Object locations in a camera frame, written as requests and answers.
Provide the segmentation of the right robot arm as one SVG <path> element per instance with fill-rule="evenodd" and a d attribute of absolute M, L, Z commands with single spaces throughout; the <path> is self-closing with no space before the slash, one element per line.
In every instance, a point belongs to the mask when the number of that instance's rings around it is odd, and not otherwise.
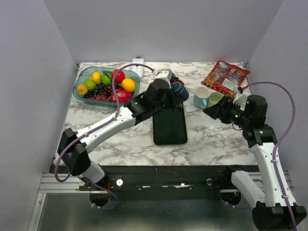
<path fill-rule="evenodd" d="M 250 178 L 247 171 L 238 169 L 223 174 L 222 185 L 240 190 L 252 208 L 253 222 L 260 231 L 296 230 L 307 216 L 304 206 L 299 206 L 292 195 L 279 160 L 277 138 L 272 127 L 266 125 L 266 99 L 249 95 L 245 108 L 227 96 L 203 112 L 225 124 L 235 124 L 242 129 L 249 150 L 257 161 L 263 188 Z"/>

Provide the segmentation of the dark blue gold-rimmed cup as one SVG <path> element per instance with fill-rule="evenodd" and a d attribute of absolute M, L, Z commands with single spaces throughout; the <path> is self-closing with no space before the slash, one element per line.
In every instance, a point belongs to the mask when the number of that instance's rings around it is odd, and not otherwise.
<path fill-rule="evenodd" d="M 189 92 L 187 91 L 187 89 L 184 87 L 183 84 L 181 84 L 180 82 L 174 82 L 172 84 L 173 86 L 173 90 L 175 92 L 175 95 L 180 98 L 183 102 L 188 100 L 189 98 Z"/>

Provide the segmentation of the light green ceramic mug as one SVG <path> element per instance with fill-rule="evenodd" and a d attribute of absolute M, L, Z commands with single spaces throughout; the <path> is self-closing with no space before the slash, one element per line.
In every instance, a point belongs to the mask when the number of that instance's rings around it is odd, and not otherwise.
<path fill-rule="evenodd" d="M 223 97 L 224 95 L 220 92 L 211 93 L 208 97 L 207 108 L 216 105 Z"/>

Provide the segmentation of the light blue hexagonal mug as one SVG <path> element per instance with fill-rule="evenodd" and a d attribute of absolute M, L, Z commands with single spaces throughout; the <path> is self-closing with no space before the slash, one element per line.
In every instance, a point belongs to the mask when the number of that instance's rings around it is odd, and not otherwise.
<path fill-rule="evenodd" d="M 205 109 L 209 96 L 210 91 L 207 87 L 197 87 L 194 91 L 193 104 L 198 108 Z"/>

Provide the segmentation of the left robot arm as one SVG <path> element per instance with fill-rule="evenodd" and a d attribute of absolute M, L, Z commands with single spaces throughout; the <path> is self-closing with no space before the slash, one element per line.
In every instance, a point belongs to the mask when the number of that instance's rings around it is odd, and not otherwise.
<path fill-rule="evenodd" d="M 89 153 L 106 139 L 122 130 L 133 127 L 163 109 L 175 109 L 189 97 L 180 83 L 170 85 L 163 79 L 155 79 L 147 90 L 128 100 L 107 118 L 79 131 L 66 129 L 61 136 L 58 161 L 63 161 L 69 175 L 90 180 L 96 190 L 102 190 L 107 183 L 102 167 L 89 158 Z"/>

